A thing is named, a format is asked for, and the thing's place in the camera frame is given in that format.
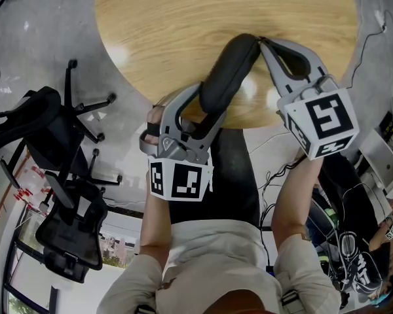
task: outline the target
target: black pants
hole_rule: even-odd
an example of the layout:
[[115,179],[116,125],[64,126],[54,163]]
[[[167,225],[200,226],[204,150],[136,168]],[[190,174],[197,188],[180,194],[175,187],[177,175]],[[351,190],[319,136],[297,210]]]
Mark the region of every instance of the black pants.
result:
[[230,219],[259,227],[259,194],[243,130],[222,129],[211,144],[213,192],[201,202],[169,201],[172,224]]

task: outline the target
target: black office chair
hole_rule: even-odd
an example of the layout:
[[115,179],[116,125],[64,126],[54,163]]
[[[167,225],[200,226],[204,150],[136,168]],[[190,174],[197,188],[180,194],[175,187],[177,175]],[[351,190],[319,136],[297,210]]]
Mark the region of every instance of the black office chair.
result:
[[[55,204],[35,235],[44,246],[45,266],[62,277],[84,283],[89,268],[102,269],[98,235],[107,205],[102,191],[86,181],[77,179],[61,186],[53,173],[47,174],[47,179],[55,191]],[[90,201],[83,217],[77,214],[81,197]]]
[[[23,138],[9,164],[0,161],[3,171],[9,181],[17,189],[20,188],[14,178],[13,171],[24,147],[27,146],[35,163],[42,169],[59,171],[59,180],[64,185],[69,173],[86,179],[92,184],[119,185],[122,176],[116,182],[103,181],[91,177],[86,158],[80,148],[84,136],[95,143],[103,141],[105,135],[96,137],[77,118],[78,115],[108,106],[116,100],[115,94],[110,94],[107,101],[95,105],[84,106],[82,103],[73,107],[71,103],[71,70],[76,68],[77,61],[71,60],[65,72],[64,106],[61,105],[60,95],[56,90],[44,87],[38,92],[29,91],[21,105],[12,111],[0,113],[7,121],[0,124],[0,148],[6,144]],[[99,150],[95,149],[92,167]],[[47,200],[42,209],[46,209]]]

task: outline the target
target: concrete floor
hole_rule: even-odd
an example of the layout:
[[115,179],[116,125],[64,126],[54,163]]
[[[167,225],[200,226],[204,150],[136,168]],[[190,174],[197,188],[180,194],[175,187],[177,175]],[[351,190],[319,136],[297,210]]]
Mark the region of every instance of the concrete floor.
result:
[[[383,7],[380,0],[356,0],[358,19],[363,22],[359,22],[357,50],[343,77],[343,86],[350,86],[365,37],[379,30],[374,10],[388,9],[393,14],[393,0],[381,1]],[[390,109],[393,92],[393,23],[390,18],[387,24],[385,34],[368,40],[362,65],[350,90],[361,128],[357,145]],[[0,111],[14,106],[28,90],[38,90],[45,85],[63,93],[65,68],[71,58],[79,61],[73,72],[74,103],[101,101],[110,92],[118,95],[114,104],[102,110],[107,114],[103,119],[97,115],[83,118],[92,131],[106,134],[105,142],[98,145],[101,152],[96,176],[115,178],[119,173],[124,176],[122,186],[108,188],[106,196],[124,206],[130,201],[143,201],[147,162],[138,150],[138,133],[144,128],[151,104],[129,85],[109,58],[97,30],[94,0],[7,0],[0,8]],[[293,160],[297,152],[298,145],[291,135],[278,136],[259,147],[273,135],[284,132],[283,126],[245,131],[248,149],[254,150],[251,157],[259,186],[265,182],[267,171],[275,173],[282,164]],[[86,157],[91,157],[93,147],[86,139]],[[269,203],[275,201],[278,192],[276,186],[268,189]],[[142,203],[128,205],[131,209],[142,207]]]

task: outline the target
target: chair caster wheel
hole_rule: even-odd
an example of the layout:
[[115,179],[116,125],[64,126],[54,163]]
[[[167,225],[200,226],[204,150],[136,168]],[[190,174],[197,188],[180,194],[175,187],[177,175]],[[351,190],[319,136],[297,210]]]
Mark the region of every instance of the chair caster wheel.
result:
[[50,207],[50,205],[47,204],[47,203],[45,203],[45,202],[41,202],[41,203],[39,204],[39,210],[40,210],[42,213],[46,213],[46,212],[48,211],[48,207]]
[[98,141],[99,141],[99,142],[103,142],[103,141],[105,141],[105,134],[104,134],[104,133],[100,133],[100,134],[97,136],[97,138],[98,138]]
[[75,111],[82,111],[84,109],[84,103],[79,103],[76,107],[74,107]]
[[68,68],[75,69],[77,67],[77,60],[69,60],[68,61]]
[[117,95],[116,95],[115,93],[111,93],[111,94],[107,97],[106,101],[107,101],[108,103],[112,103],[112,102],[114,102],[116,99],[117,99]]

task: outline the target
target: wood grain surface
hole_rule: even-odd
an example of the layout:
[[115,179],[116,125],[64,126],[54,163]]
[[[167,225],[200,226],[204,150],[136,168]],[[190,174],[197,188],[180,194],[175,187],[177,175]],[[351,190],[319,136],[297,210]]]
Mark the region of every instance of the wood grain surface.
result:
[[[314,50],[341,78],[354,51],[354,0],[96,0],[102,41],[128,82],[153,103],[204,80],[240,33],[295,41]],[[279,98],[258,59],[229,107],[225,127],[280,121]],[[197,101],[187,117],[200,120]]]

